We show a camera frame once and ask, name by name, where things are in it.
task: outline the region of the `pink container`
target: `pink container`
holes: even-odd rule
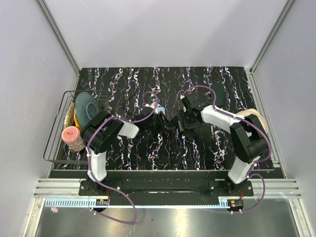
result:
[[[70,126],[64,129],[61,133],[61,139],[68,145],[69,149],[79,152],[85,145],[80,137],[80,130],[75,126]]]

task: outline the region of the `black marble table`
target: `black marble table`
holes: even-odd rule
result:
[[[180,95],[184,90],[219,83],[226,94],[223,109],[237,113],[256,108],[243,67],[84,68],[77,90],[106,90],[108,111],[126,118],[138,114],[143,93],[153,91],[171,120],[182,107]],[[209,96],[204,88],[193,93],[198,99]],[[152,101],[151,96],[145,98],[145,103]],[[107,153],[108,170],[220,170],[230,169],[235,159],[230,134],[209,124],[202,126],[194,141],[178,131],[148,131],[139,138],[119,137],[111,147]],[[273,169],[271,159],[258,168]]]

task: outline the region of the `gray wall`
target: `gray wall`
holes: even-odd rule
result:
[[[20,236],[41,156],[75,73],[35,0],[0,1],[0,236]]]
[[[288,176],[316,230],[316,1],[295,3],[255,72]]]
[[[80,67],[250,67],[286,0],[45,0]]]

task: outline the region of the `metal basket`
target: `metal basket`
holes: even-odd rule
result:
[[[53,126],[51,128],[47,144],[45,146],[43,159],[53,162],[57,165],[87,165],[86,149],[80,152],[74,152],[69,149],[66,143],[61,139],[61,133],[63,131],[64,119],[67,110],[72,102],[76,100],[76,97],[83,91],[73,90],[66,91],[63,94],[59,110],[55,117]],[[93,95],[96,99],[100,110],[106,110],[108,108],[108,93],[104,90],[85,90]]]

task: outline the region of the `reflective floor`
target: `reflective floor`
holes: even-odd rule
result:
[[[254,200],[245,201],[245,209]],[[108,209],[104,213],[132,220],[132,209]],[[221,214],[204,209],[139,209],[138,223],[124,225],[88,209],[45,207],[38,237],[295,237],[299,236],[286,200],[266,199],[250,213]]]

